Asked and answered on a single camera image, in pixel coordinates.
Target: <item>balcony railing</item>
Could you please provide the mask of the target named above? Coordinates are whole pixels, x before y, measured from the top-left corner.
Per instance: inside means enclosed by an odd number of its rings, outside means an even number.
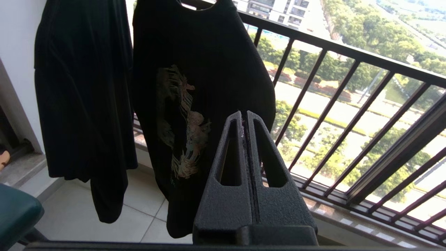
[[[183,3],[196,7],[197,9],[206,9],[211,7],[210,3],[201,0],[182,0]],[[413,209],[425,203],[429,199],[438,195],[446,188],[446,181],[441,182],[429,191],[425,191],[418,199],[409,204],[402,210],[393,210],[386,207],[384,204],[392,199],[396,194],[403,191],[409,184],[421,177],[426,171],[430,170],[438,162],[446,156],[446,147],[439,151],[435,156],[430,158],[423,165],[419,166],[408,177],[395,184],[385,196],[376,202],[371,202],[366,199],[372,192],[374,192],[380,185],[387,181],[394,173],[396,173],[403,165],[405,165],[412,157],[420,152],[428,143],[435,137],[440,135],[446,128],[446,95],[443,93],[438,101],[427,109],[416,121],[406,130],[406,132],[396,140],[392,146],[382,154],[377,161],[346,191],[338,190],[337,187],[346,177],[357,167],[361,160],[366,157],[370,150],[377,145],[377,143],[385,136],[385,134],[403,117],[404,113],[411,110],[415,102],[432,86],[446,88],[446,78],[426,70],[422,70],[398,61],[388,59],[361,49],[351,46],[342,45],[334,41],[325,40],[312,36],[307,33],[296,31],[285,25],[272,22],[266,19],[258,18],[253,15],[239,12],[242,21],[250,26],[257,27],[257,32],[254,38],[254,44],[257,46],[262,36],[263,31],[273,32],[280,36],[289,38],[277,71],[273,78],[273,83],[276,86],[282,71],[284,70],[287,58],[292,51],[292,46],[295,41],[304,42],[321,48],[321,52],[314,63],[312,70],[308,74],[308,78],[301,86],[301,91],[295,100],[295,103],[289,112],[286,121],[280,128],[276,145],[279,145],[283,139],[291,121],[293,120],[299,106],[304,99],[304,96],[309,93],[309,87],[313,83],[318,69],[320,68],[325,57],[329,52],[334,52],[353,59],[353,64],[350,66],[348,73],[339,83],[339,87],[330,97],[322,113],[318,116],[317,121],[309,134],[306,136],[303,143],[293,160],[290,162],[289,170],[296,165],[300,157],[308,146],[311,144],[313,137],[317,133],[319,127],[327,118],[327,115],[332,110],[338,98],[342,95],[344,88],[347,86],[354,73],[361,64],[369,64],[383,69],[387,73],[382,80],[377,84],[375,89],[368,96],[367,100],[359,107],[355,116],[350,120],[348,125],[335,140],[323,157],[322,161],[315,167],[311,175],[304,177],[299,173],[292,173],[296,185],[300,188],[302,193],[310,194],[318,197],[324,201],[333,203],[335,205],[349,209],[350,211],[365,215],[376,221],[385,223],[386,225],[398,228],[409,234],[421,237],[423,239],[432,241],[436,244],[446,246],[445,229],[434,225],[433,223],[439,219],[446,217],[446,209],[440,210],[435,215],[431,215],[428,219],[420,220],[408,215]],[[410,97],[399,107],[398,111],[390,116],[387,123],[375,133],[370,141],[364,145],[361,152],[356,158],[347,164],[342,174],[335,179],[332,185],[326,185],[315,181],[315,177],[323,169],[324,165],[329,161],[330,157],[336,152],[348,134],[352,132],[361,117],[368,111],[372,103],[378,98],[380,93],[386,88],[386,85],[393,80],[395,74],[400,74],[412,79],[417,79],[422,84],[413,92]],[[136,122],[136,130],[140,131],[139,124]]]

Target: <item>building facade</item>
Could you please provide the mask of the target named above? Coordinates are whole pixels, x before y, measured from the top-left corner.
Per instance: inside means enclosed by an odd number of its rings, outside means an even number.
[[[240,11],[299,28],[309,15],[311,0],[233,0]]]

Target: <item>tree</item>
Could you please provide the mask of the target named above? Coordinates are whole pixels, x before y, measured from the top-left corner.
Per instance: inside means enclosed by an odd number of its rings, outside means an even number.
[[[285,101],[276,100],[276,119],[273,123],[273,128],[271,130],[271,137],[275,140],[277,139],[286,119],[291,113],[291,105],[287,104]],[[288,125],[288,128],[283,135],[278,150],[284,161],[291,161],[294,159],[296,154],[295,142],[299,142],[304,136],[307,127],[305,125],[298,125],[301,117],[299,115],[294,115],[294,118]]]
[[[369,151],[365,160],[357,167],[360,176],[363,175],[403,134],[405,129],[391,128],[381,140]],[[405,165],[400,167],[392,176],[390,176],[381,186],[372,192],[373,195],[384,197],[399,183],[403,182],[418,166],[421,166],[430,159],[430,156],[420,151],[414,155]],[[405,194],[413,188],[413,184],[405,187],[400,193],[394,196],[390,201],[405,202]]]
[[[427,58],[420,62],[423,69],[436,72],[441,75],[446,75],[446,62],[439,58]]]
[[[276,100],[276,119],[274,120],[273,127],[271,129],[271,137],[273,139],[277,139],[279,136],[286,119],[291,113],[291,108],[291,105],[287,104],[285,101]],[[289,141],[300,141],[307,130],[305,125],[298,124],[301,117],[297,115],[297,113],[298,112],[296,112],[296,115],[294,115],[294,118],[289,123],[288,128],[283,135],[283,137],[287,138]]]
[[[358,68],[356,69],[355,73],[346,86],[347,90],[351,92],[354,92],[356,90],[363,91],[373,80],[371,74],[371,65],[365,63],[359,64]]]
[[[303,52],[302,50],[300,51],[300,55],[299,70],[306,73],[311,72],[319,55]],[[341,81],[347,74],[348,66],[351,64],[352,61],[342,62],[327,54],[316,74],[320,79],[325,81]]]
[[[331,17],[334,31],[348,45],[405,63],[409,55],[416,57],[424,50],[403,25],[382,18],[381,13],[370,5],[359,0],[323,2],[324,12]],[[408,18],[410,17],[400,16],[405,21]]]
[[[289,52],[288,58],[285,62],[285,67],[296,70],[299,68],[300,60],[301,56],[299,52],[296,49],[291,48],[291,51]]]
[[[254,40],[254,34],[251,34],[251,39]],[[273,64],[280,64],[283,52],[274,49],[271,41],[265,37],[260,37],[257,45],[257,52],[263,61],[271,62]]]
[[[323,127],[321,130],[318,130],[318,134],[316,137],[322,137],[319,145],[319,149],[317,150],[314,156],[306,156],[303,159],[306,167],[310,170],[314,170],[328,153],[332,145],[339,138],[339,134],[335,133],[335,129],[332,127]],[[327,163],[321,169],[320,174],[327,177],[336,179],[339,177],[348,164],[351,162],[351,159],[344,158],[344,148],[346,146],[345,141],[341,143],[341,145],[336,149],[333,155],[328,159]]]

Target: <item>black shirt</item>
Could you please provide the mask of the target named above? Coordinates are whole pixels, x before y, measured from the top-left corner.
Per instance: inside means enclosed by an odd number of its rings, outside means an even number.
[[[124,0],[47,0],[35,43],[35,87],[51,177],[91,179],[102,222],[120,215],[138,163]]]
[[[133,27],[134,108],[179,238],[192,232],[227,116],[251,110],[270,130],[274,86],[230,0],[201,11],[140,0]]]

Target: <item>metal railing bar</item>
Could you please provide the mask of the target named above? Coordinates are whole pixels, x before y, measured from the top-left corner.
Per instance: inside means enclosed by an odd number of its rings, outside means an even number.
[[[367,153],[379,142],[379,140],[398,122],[398,120],[407,112],[410,107],[418,100],[418,98],[429,88],[430,84],[422,83],[420,87],[412,94],[412,96],[404,103],[404,105],[393,115],[387,124],[371,139],[361,153],[350,163],[347,169],[342,172],[341,176],[328,188],[325,196],[328,196],[359,164],[359,162],[367,155]]]
[[[407,215],[410,211],[414,210],[424,202],[426,202],[428,199],[434,197],[439,192],[443,191],[443,189],[446,188],[446,180],[441,182],[438,186],[427,192],[425,195],[421,196],[418,200],[413,202],[412,204],[408,205],[405,209],[403,209],[401,212],[397,213],[395,216],[391,218],[391,222],[396,222],[401,217]]]
[[[446,216],[446,208],[443,209],[442,211],[436,213],[435,215],[433,215],[431,218],[429,218],[428,220],[424,221],[423,223],[421,223],[420,225],[415,227],[415,231],[420,231],[421,229],[429,226],[430,224],[436,222],[437,220],[443,218]]]
[[[359,203],[445,128],[446,95],[419,118],[347,191],[349,201]]]
[[[139,123],[138,120],[135,120],[135,121],[133,122],[133,127],[142,130],[142,128],[141,128],[141,124]]]
[[[313,35],[291,29],[285,25],[273,23],[263,18],[259,18],[247,13],[239,13],[245,23],[261,26],[263,29],[289,37],[290,39],[299,40],[320,48],[324,48],[335,53],[347,56],[353,59],[360,59],[364,63],[368,63],[386,70],[401,74],[409,78],[417,79],[422,82],[432,83],[442,88],[446,88],[446,77],[441,74],[430,72],[424,69],[414,67],[399,61],[389,59],[359,48],[349,45],[342,45],[336,42],[315,37]]]
[[[364,115],[364,113],[368,110],[368,108],[371,106],[373,101],[378,97],[378,95],[381,93],[381,91],[384,89],[384,87],[387,85],[387,83],[392,79],[394,76],[393,72],[388,72],[386,76],[383,78],[381,83],[375,88],[373,93],[369,96],[367,101],[364,103],[364,105],[359,109],[359,111],[356,113],[355,117],[350,121],[348,126],[345,128],[341,136],[336,140],[334,145],[330,148],[330,150],[325,155],[324,159],[321,161],[319,166],[325,165],[325,163],[328,161],[328,159],[333,155],[333,153],[336,151],[336,149],[341,145],[342,141],[347,137],[347,135],[353,130],[353,127],[356,125],[356,123],[361,119],[361,117]]]
[[[419,176],[421,176],[425,171],[429,170],[432,166],[434,166],[438,161],[440,161],[443,157],[446,156],[446,147],[439,151],[434,157],[424,163],[421,167],[419,167],[415,172],[413,172],[409,177],[407,177],[403,182],[399,183],[392,191],[388,192],[379,202],[375,203],[370,209],[369,213],[375,212],[378,208],[380,208],[384,203],[388,200],[392,199],[397,193],[401,192],[405,187],[407,187],[410,183],[414,182]]]
[[[291,52],[291,49],[293,47],[293,43],[294,43],[293,39],[290,39],[288,41],[288,45],[285,48],[285,52],[283,53],[282,59],[281,59],[280,64],[279,64],[279,67],[277,68],[276,75],[274,76],[274,80],[273,80],[274,86],[276,86],[277,81],[280,78],[280,74],[282,73],[282,70],[285,67],[286,59],[288,58],[288,55]]]
[[[390,216],[388,216],[387,214],[382,214],[379,213],[378,215],[376,214],[368,214],[367,213],[367,207],[363,206],[363,205],[347,205],[346,204],[346,197],[344,196],[339,196],[339,197],[334,197],[333,195],[330,195],[328,198],[324,197],[321,195],[321,187],[315,183],[311,183],[306,189],[302,189],[301,186],[304,184],[305,179],[297,177],[295,174],[292,174],[293,179],[296,183],[296,186],[298,186],[299,190],[302,192],[302,196],[304,197],[314,197],[317,198],[320,201],[324,201],[325,203],[327,203],[328,205],[330,204],[334,204],[336,206],[348,209],[352,212],[367,216],[368,218],[371,218],[373,220],[376,220],[378,222],[381,222],[383,224],[389,225],[389,226],[393,226],[395,228],[398,228],[400,230],[403,230],[405,232],[420,236],[419,233],[417,233],[416,231],[413,231],[414,225],[410,225],[410,224],[404,224],[402,225],[398,225],[397,223],[392,223],[389,221]],[[410,216],[406,216],[403,217],[401,220],[406,220],[406,218],[411,218]]]
[[[137,128],[137,127],[133,127],[133,130],[137,133],[139,133],[140,135],[143,134],[142,130]]]
[[[443,242],[446,239],[446,232],[438,237],[440,242]]]
[[[260,36],[262,34],[262,28],[257,28],[256,37],[254,38],[254,45],[257,47],[259,45]]]
[[[331,99],[328,102],[327,106],[324,108],[324,111],[319,116],[318,121],[313,126],[313,129],[311,130],[310,134],[308,134],[307,138],[305,139],[304,143],[302,144],[301,148],[299,149],[299,152],[296,155],[297,158],[299,158],[302,155],[303,151],[308,146],[308,144],[310,143],[311,139],[313,138],[313,136],[316,134],[317,130],[319,129],[319,126],[322,124],[322,122],[324,122],[324,120],[327,117],[328,113],[330,112],[331,108],[333,107],[335,102],[338,100],[339,96],[342,94],[342,91],[344,90],[345,86],[347,86],[347,84],[350,81],[351,77],[353,76],[353,74],[355,73],[356,69],[358,68],[359,64],[360,64],[360,61],[356,61],[355,60],[353,62],[353,65],[351,66],[349,72],[347,73],[347,75],[345,75],[345,77],[342,80],[341,84],[339,85],[338,89],[336,90],[334,95],[331,97]],[[311,177],[304,183],[303,188],[306,188],[308,186],[308,184],[313,180],[313,178],[317,175],[317,173],[319,173],[319,171],[322,169],[322,167],[323,167],[323,165],[319,165],[315,169],[315,171],[313,172]]]
[[[313,81],[314,76],[316,75],[316,72],[318,71],[319,67],[321,66],[322,60],[324,59],[325,55],[327,54],[327,50],[322,50],[318,59],[316,60],[316,63],[313,66],[313,69],[311,70],[310,75],[308,76],[307,81],[305,82],[304,86],[302,87],[301,92],[299,93],[299,96],[296,99],[296,102],[294,103],[293,108],[291,109],[291,113],[289,114],[288,118],[285,121],[285,124],[283,125],[279,136],[276,140],[276,146],[279,145],[280,140],[282,139],[283,135],[286,132],[286,129],[288,128],[288,125],[290,124],[291,120],[293,119],[299,104],[301,103],[302,99],[304,98],[304,95],[306,91],[308,90],[308,87],[310,86],[311,82]]]

